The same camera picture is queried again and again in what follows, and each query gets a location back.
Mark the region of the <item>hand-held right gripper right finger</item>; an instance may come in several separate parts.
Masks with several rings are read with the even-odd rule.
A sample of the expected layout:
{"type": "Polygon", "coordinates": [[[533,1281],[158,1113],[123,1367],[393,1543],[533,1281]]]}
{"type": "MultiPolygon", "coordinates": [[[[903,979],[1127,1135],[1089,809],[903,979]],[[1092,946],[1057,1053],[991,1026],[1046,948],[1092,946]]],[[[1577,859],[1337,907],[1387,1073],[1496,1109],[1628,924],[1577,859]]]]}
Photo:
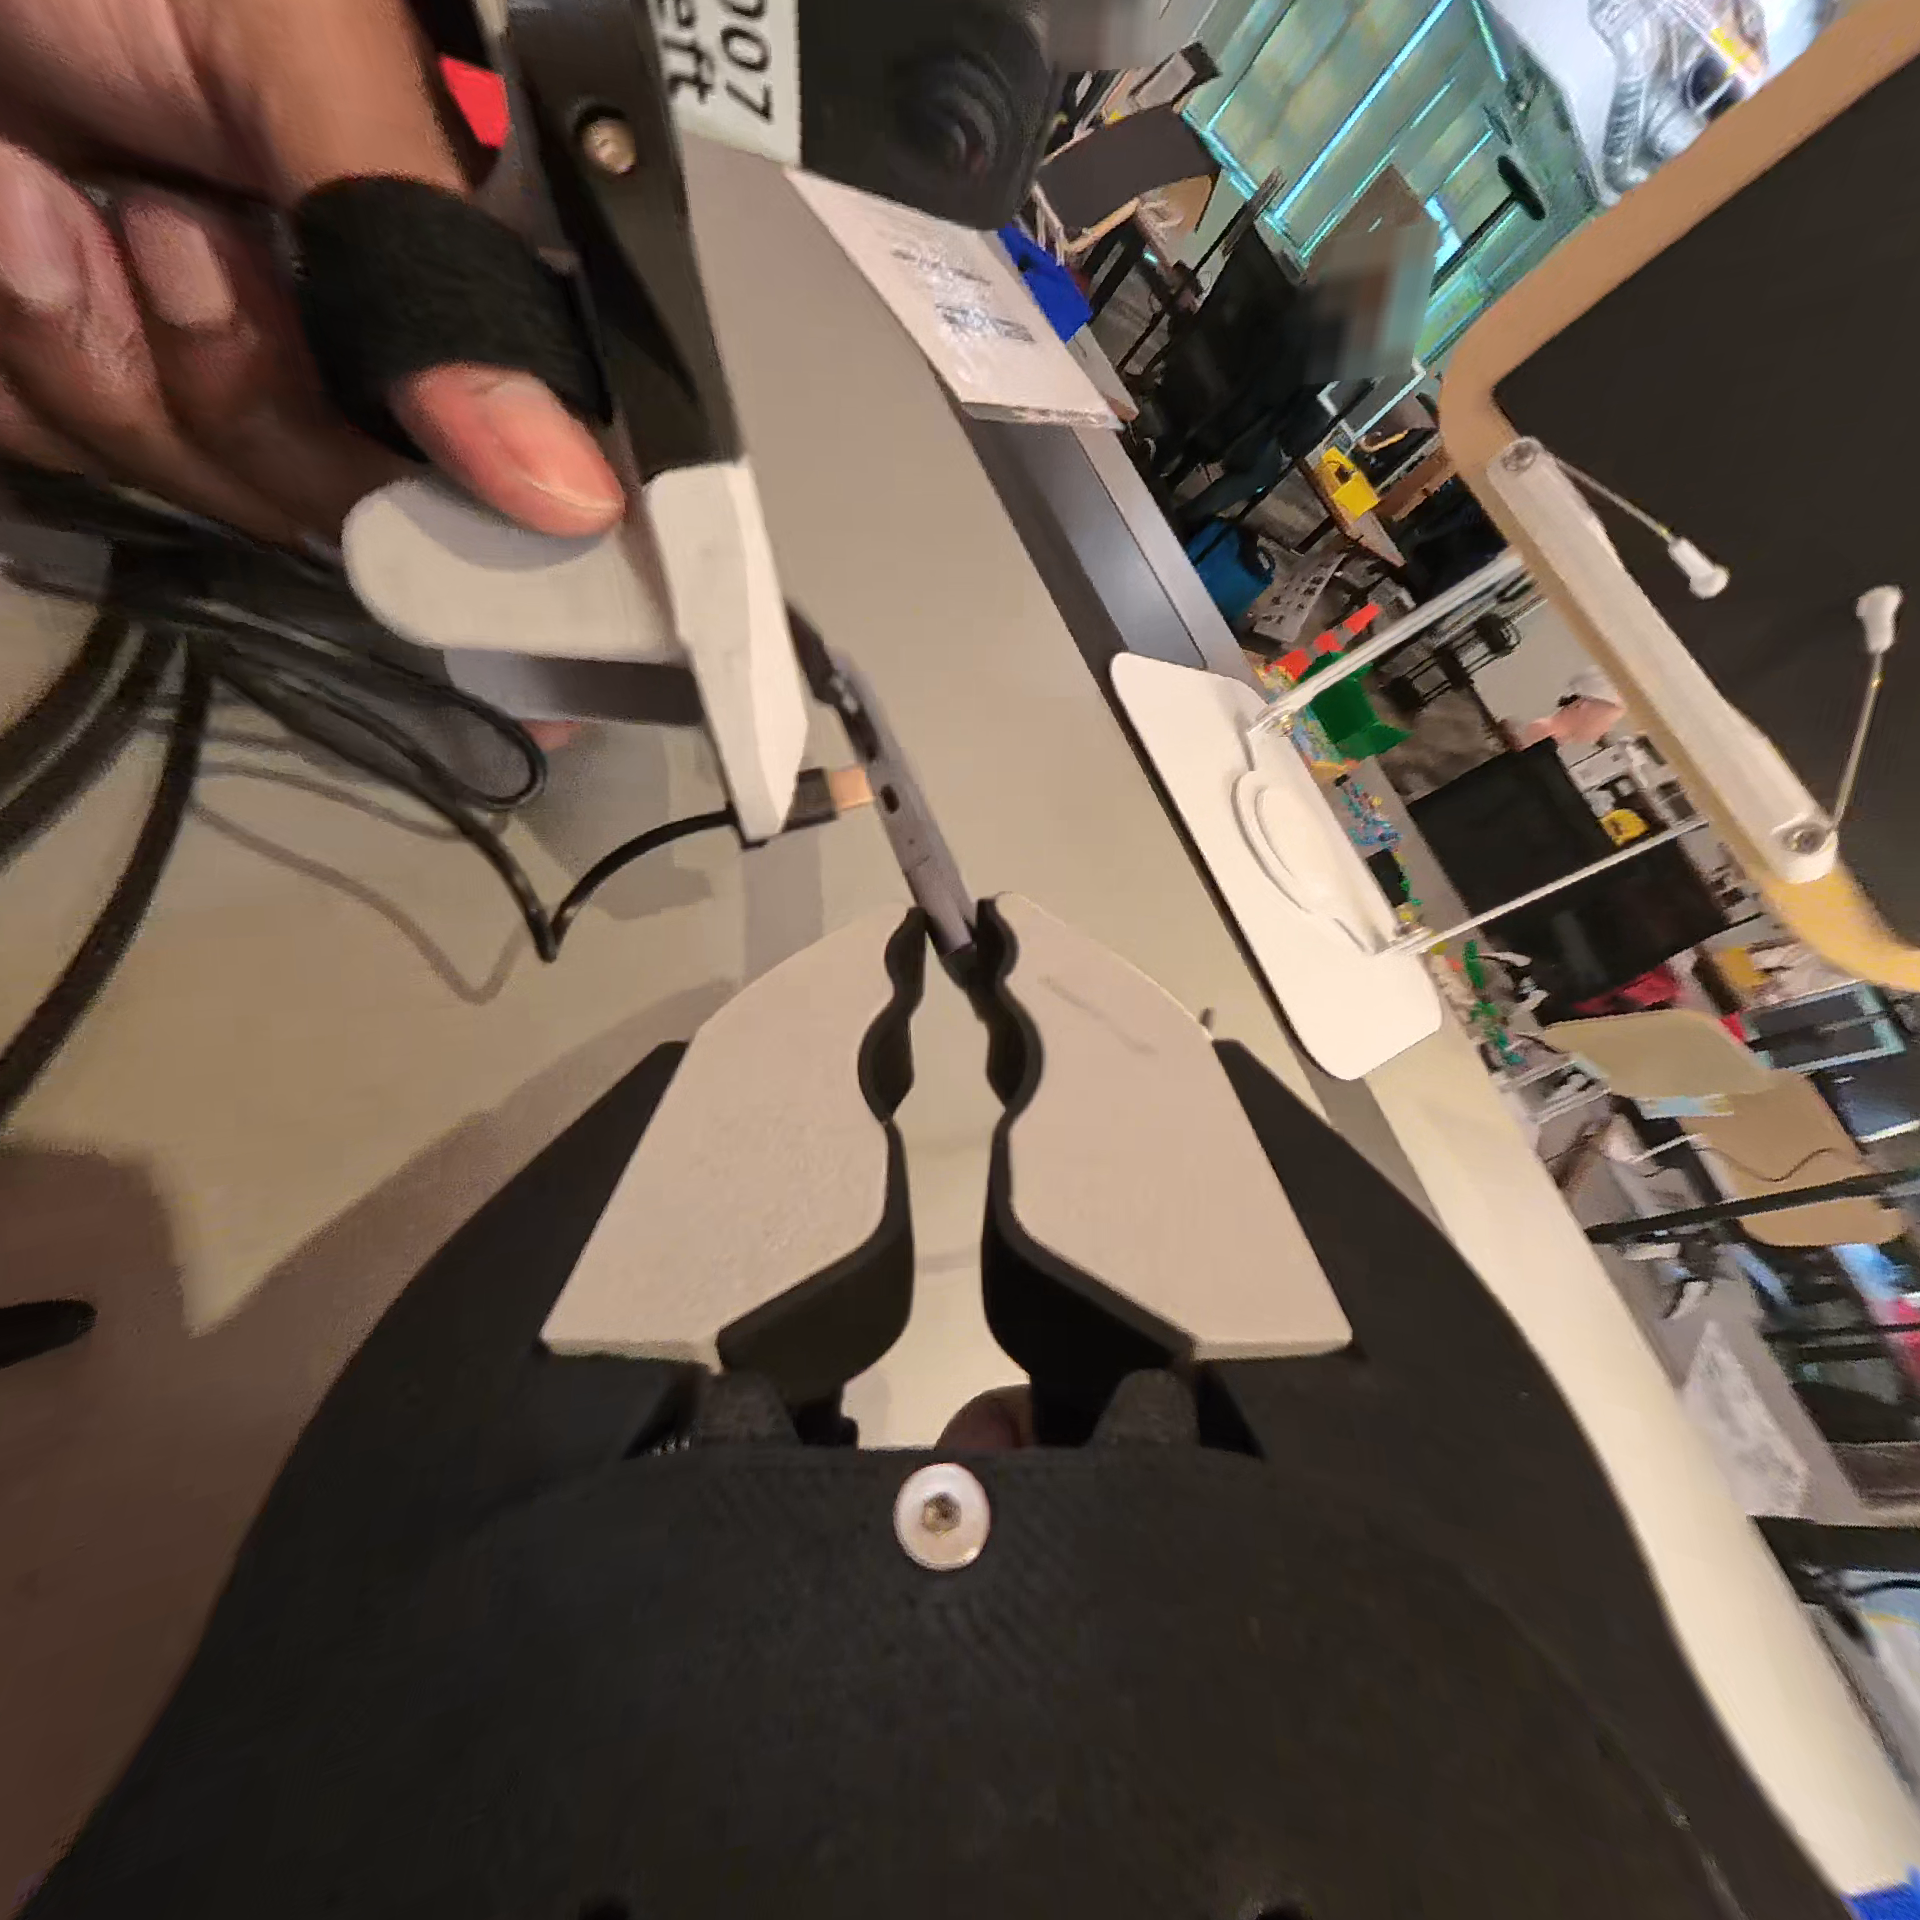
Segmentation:
{"type": "Polygon", "coordinates": [[[1001,1103],[981,1297],[1041,1403],[1099,1413],[1139,1372],[1353,1345],[1209,1031],[1159,981],[996,895],[975,1011],[1001,1103]]]}

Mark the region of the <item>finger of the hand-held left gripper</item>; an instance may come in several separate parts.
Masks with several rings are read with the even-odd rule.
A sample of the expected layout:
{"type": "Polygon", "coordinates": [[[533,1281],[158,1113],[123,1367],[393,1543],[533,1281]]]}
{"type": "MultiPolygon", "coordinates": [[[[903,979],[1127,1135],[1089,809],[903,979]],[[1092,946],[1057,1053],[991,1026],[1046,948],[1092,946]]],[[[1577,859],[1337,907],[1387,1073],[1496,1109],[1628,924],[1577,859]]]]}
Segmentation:
{"type": "Polygon", "coordinates": [[[665,468],[644,484],[665,603],[701,698],[741,836],[779,836],[799,790],[809,692],[749,463],[665,468]]]}
{"type": "Polygon", "coordinates": [[[836,717],[860,764],[883,764],[888,753],[887,734],[864,676],[824,643],[797,605],[785,605],[783,619],[814,701],[836,717]]]}

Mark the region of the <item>grey usb hub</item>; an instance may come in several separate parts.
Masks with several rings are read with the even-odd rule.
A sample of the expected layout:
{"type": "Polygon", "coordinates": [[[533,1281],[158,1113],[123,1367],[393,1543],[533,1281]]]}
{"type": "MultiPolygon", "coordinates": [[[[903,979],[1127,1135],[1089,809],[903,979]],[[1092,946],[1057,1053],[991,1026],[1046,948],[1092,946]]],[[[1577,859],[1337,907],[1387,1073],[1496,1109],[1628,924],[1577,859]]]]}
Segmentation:
{"type": "Polygon", "coordinates": [[[861,771],[905,889],[927,924],[927,939],[944,971],[969,991],[975,981],[975,899],[883,709],[879,719],[887,758],[861,764],[861,771]]]}

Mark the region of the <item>dark board with wooden edge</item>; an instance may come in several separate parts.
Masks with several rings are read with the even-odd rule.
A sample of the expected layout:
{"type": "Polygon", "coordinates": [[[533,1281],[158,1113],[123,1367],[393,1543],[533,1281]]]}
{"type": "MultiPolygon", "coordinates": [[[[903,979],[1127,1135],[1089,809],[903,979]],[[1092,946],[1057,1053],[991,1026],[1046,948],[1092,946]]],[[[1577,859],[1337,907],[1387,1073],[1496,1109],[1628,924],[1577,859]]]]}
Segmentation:
{"type": "Polygon", "coordinates": [[[1918,4],[1854,4],[1454,350],[1446,452],[1837,970],[1916,991],[1918,4]]]}

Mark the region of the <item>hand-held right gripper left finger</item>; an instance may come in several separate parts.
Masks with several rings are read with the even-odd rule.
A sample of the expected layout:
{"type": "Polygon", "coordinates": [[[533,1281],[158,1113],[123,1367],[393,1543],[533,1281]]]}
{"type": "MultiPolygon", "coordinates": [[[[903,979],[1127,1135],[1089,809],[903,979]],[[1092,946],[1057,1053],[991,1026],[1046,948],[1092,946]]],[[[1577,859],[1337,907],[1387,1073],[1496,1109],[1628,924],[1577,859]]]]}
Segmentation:
{"type": "Polygon", "coordinates": [[[814,1407],[891,1351],[926,958],[926,917],[883,907],[701,1023],[543,1321],[551,1354],[752,1374],[814,1407]]]}

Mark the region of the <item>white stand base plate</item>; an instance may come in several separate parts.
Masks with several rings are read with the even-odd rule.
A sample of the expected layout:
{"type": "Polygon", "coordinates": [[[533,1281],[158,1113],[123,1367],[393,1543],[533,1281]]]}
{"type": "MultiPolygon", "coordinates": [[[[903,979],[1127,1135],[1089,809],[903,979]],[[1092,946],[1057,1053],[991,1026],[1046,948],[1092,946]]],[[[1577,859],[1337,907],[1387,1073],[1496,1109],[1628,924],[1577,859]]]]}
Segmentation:
{"type": "Polygon", "coordinates": [[[1311,1063],[1360,1081],[1428,1043],[1427,963],[1337,822],[1305,758],[1257,730],[1264,700],[1205,668],[1123,653],[1111,690],[1159,786],[1311,1063]]]}

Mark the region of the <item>green plastic bin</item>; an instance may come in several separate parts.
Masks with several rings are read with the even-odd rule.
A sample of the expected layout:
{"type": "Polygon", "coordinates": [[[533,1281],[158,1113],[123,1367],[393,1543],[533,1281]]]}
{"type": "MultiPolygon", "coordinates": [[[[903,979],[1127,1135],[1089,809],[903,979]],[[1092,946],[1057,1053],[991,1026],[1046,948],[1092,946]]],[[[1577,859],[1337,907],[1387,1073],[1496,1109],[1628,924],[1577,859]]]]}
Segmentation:
{"type": "Polygon", "coordinates": [[[1376,707],[1369,670],[1342,678],[1305,711],[1342,762],[1379,758],[1411,741],[1411,732],[1376,707]]]}

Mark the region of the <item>person's left hand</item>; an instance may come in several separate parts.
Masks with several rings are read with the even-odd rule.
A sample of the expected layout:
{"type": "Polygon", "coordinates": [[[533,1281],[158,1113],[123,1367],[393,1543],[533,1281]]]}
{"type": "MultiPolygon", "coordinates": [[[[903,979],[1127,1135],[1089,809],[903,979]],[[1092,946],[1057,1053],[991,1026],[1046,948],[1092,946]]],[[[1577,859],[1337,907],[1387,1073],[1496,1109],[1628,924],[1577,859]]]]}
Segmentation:
{"type": "Polygon", "coordinates": [[[4,457],[334,542],[400,460],[325,395],[272,219],[464,190],[412,9],[4,3],[3,123],[4,457]]]}

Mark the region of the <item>white printed sheet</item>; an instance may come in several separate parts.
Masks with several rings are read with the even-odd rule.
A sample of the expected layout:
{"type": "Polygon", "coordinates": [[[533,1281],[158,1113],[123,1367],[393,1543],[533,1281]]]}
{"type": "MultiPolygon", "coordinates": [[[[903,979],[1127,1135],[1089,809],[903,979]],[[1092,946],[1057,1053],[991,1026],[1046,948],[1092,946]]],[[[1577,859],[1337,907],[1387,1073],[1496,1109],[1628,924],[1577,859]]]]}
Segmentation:
{"type": "Polygon", "coordinates": [[[1112,377],[1061,342],[993,231],[972,231],[805,172],[806,207],[973,418],[1112,433],[1112,377]]]}

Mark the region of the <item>pile of colourful toy bricks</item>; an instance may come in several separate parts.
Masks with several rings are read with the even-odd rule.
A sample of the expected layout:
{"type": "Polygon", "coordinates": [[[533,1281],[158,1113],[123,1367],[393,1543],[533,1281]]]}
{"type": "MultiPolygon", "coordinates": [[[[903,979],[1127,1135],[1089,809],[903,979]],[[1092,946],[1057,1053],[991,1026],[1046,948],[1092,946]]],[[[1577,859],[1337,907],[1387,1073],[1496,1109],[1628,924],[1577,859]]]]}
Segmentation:
{"type": "Polygon", "coordinates": [[[1542,998],[1532,959],[1454,887],[1432,838],[1417,830],[1411,803],[1395,786],[1384,754],[1337,758],[1307,715],[1292,709],[1272,734],[1285,737],[1323,789],[1343,834],[1360,853],[1398,924],[1396,948],[1420,956],[1449,1012],[1463,1022],[1495,1077],[1529,1063],[1529,1019],[1542,998]]]}

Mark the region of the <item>small blue plastic bin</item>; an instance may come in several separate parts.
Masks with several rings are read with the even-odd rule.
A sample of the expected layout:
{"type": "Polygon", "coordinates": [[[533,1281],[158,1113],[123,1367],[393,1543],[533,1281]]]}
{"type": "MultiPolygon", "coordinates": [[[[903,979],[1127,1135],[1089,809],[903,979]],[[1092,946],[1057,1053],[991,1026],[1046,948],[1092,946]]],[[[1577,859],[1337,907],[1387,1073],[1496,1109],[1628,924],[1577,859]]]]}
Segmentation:
{"type": "Polygon", "coordinates": [[[1092,322],[1083,281],[1019,225],[996,228],[996,237],[1051,331],[1069,345],[1092,322]]]}

